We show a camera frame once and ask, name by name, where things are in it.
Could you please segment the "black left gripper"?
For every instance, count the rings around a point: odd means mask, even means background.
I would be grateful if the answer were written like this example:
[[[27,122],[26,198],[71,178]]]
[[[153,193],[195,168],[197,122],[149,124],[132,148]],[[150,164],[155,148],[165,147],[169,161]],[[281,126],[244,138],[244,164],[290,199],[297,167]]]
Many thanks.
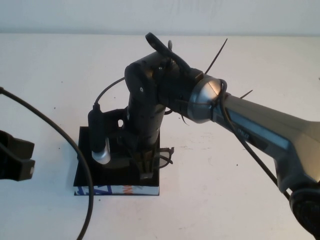
[[[35,161],[32,160],[34,144],[27,140],[15,138],[12,135],[0,131],[0,178],[24,181],[32,178],[35,170]],[[11,154],[21,159],[17,163],[14,173]]]

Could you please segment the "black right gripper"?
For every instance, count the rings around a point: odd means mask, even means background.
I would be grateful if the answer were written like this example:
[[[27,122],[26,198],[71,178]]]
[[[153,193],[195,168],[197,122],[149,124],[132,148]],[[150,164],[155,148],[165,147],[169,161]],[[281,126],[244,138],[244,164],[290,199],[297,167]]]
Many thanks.
[[[123,130],[129,133],[123,144],[136,153],[136,165],[140,179],[151,179],[154,172],[155,150],[164,117],[163,105],[134,105],[127,107]]]

